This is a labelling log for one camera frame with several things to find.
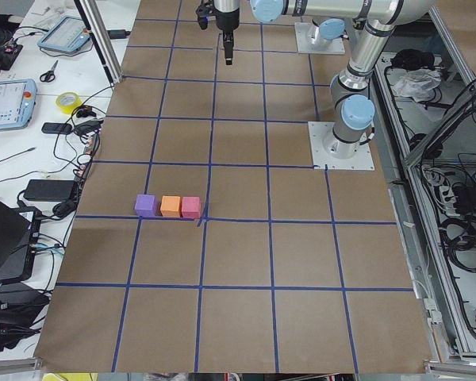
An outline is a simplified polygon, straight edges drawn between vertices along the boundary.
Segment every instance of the grid square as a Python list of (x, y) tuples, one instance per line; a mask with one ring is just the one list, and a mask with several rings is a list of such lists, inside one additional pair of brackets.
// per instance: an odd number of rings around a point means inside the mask
[(136, 216), (134, 205), (144, 193), (146, 164), (92, 165), (78, 207), (79, 215)]
[(260, 51), (261, 50), (261, 25), (259, 24), (240, 25), (239, 32), (235, 33), (235, 49)]
[(397, 226), (339, 225), (337, 232), (346, 286), (413, 287)]
[(218, 83), (215, 117), (219, 119), (264, 119), (263, 86)]
[(210, 121), (163, 119), (155, 145), (155, 162), (208, 163)]
[(309, 56), (297, 53), (264, 53), (267, 83), (312, 84)]
[(196, 8), (199, 6), (200, 2), (192, 2), (187, 0), (182, 0), (182, 8), (180, 9), (180, 14), (178, 15), (179, 21), (196, 21), (198, 17), (196, 16)]
[(158, 198), (164, 195), (198, 196), (204, 203), (207, 183), (206, 166), (155, 164), (150, 175), (148, 193)]
[(335, 106), (329, 87), (316, 87), (318, 121), (335, 121)]
[(335, 291), (276, 291), (282, 373), (354, 373), (344, 300)]
[(268, 121), (314, 121), (316, 103), (311, 86), (266, 85)]
[(266, 169), (213, 167), (209, 216), (268, 218)]
[(271, 216), (276, 220), (330, 221), (322, 171), (270, 169)]
[(136, 231), (136, 220), (76, 218), (58, 282), (127, 283)]
[(169, 78), (213, 81), (215, 77), (215, 54), (215, 50), (174, 49)]
[(162, 116), (210, 118), (212, 100), (213, 83), (169, 81)]
[(150, 161), (156, 125), (156, 119), (106, 118), (95, 159)]
[(274, 372), (271, 292), (205, 290), (199, 351), (199, 372)]
[(273, 224), (275, 285), (340, 287), (331, 225)]
[(168, 48), (129, 48), (121, 65), (124, 75), (163, 79), (166, 77)]
[(107, 114), (125, 117), (157, 117), (163, 89), (164, 81), (125, 78), (123, 82), (115, 86)]
[(268, 224), (208, 222), (203, 283), (270, 286)]
[(271, 165), (312, 167), (309, 129), (306, 123), (268, 122), (267, 128)]
[(267, 25), (263, 27), (265, 51), (298, 52), (296, 34), (292, 25)]
[(264, 123), (216, 121), (212, 162), (266, 164)]
[[(197, 19), (195, 8), (193, 9), (191, 21)], [(208, 23), (207, 30), (201, 30), (197, 22), (179, 21), (176, 29), (175, 47), (179, 48), (217, 48), (217, 38), (220, 30), (215, 22)]]
[(173, 44), (173, 21), (136, 20), (130, 33), (129, 46), (166, 46)]
[(395, 222), (381, 172), (330, 171), (328, 174), (337, 221)]
[(351, 47), (347, 40), (344, 40), (344, 47), (346, 49), (344, 55), (312, 54), (310, 56), (316, 85), (329, 85), (333, 77), (347, 67), (351, 58)]
[(150, 0), (141, 2), (136, 18), (176, 20), (181, 1), (183, 0), (170, 0), (168, 2)]
[(197, 310), (197, 290), (131, 289), (116, 371), (193, 371)]
[(141, 223), (132, 280), (141, 284), (199, 284), (203, 229), (192, 221)]
[(35, 350), (43, 367), (57, 373), (111, 371), (124, 296), (125, 288), (58, 286)]
[(217, 80), (235, 82), (263, 82), (263, 61), (261, 52), (234, 52), (232, 66), (228, 66), (219, 60)]
[(424, 372), (432, 354), (412, 292), (349, 292), (347, 303), (360, 373)]

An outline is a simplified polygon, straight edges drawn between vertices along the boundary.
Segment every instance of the metal bracket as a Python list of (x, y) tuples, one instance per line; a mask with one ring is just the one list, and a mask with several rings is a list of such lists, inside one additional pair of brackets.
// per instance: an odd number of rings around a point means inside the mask
[(313, 27), (308, 22), (295, 22), (294, 30), (296, 34), (296, 43), (299, 53), (310, 54), (331, 54), (343, 55), (345, 54), (344, 43), (341, 38), (336, 38), (333, 41), (321, 40), (319, 44), (312, 44), (309, 39), (310, 29)]
[(344, 169), (352, 171), (373, 171), (374, 161), (370, 154), (368, 144), (360, 145), (356, 154), (350, 159), (337, 159), (329, 155), (323, 147), (323, 136), (333, 128), (333, 122), (310, 121), (310, 148), (312, 149), (312, 162), (318, 169)]

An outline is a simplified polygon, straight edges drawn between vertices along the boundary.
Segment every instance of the purple cube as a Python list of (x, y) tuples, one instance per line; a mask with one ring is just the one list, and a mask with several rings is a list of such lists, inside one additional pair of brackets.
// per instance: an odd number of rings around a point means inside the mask
[(141, 217), (155, 217), (157, 214), (157, 198), (151, 194), (138, 194), (134, 210)]

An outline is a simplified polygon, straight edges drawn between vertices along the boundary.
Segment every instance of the black power adapter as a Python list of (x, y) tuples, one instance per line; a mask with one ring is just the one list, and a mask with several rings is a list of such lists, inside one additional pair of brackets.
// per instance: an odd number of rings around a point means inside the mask
[(74, 180), (32, 179), (23, 197), (29, 201), (61, 202), (72, 199), (76, 187)]

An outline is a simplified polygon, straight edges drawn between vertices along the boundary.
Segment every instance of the white plastic bag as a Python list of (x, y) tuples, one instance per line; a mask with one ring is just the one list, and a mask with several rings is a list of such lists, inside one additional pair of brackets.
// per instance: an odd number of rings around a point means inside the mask
[(413, 98), (415, 102), (423, 102), (434, 96), (432, 91), (441, 83), (441, 74), (435, 70), (420, 69), (408, 71), (392, 87), (397, 97)]

